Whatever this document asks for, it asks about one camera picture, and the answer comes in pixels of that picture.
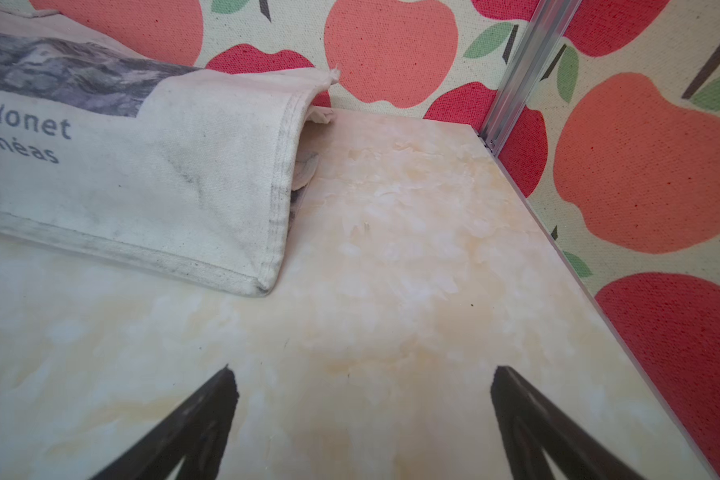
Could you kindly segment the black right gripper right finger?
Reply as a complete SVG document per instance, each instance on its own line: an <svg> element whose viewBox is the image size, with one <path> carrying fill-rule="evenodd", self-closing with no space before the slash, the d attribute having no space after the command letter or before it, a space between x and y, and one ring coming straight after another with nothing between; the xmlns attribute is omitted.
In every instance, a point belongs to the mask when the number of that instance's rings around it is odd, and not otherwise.
<svg viewBox="0 0 720 480"><path fill-rule="evenodd" d="M499 366L491 400L515 479L552 479L552 460L568 479L642 476L589 435L515 369Z"/></svg>

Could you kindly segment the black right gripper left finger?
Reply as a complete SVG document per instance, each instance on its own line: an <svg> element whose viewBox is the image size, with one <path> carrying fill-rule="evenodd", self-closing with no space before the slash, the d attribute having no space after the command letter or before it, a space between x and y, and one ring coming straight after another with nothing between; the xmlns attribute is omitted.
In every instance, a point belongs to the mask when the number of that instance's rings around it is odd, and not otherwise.
<svg viewBox="0 0 720 480"><path fill-rule="evenodd" d="M215 479L239 400L234 372L209 378L96 479Z"/></svg>

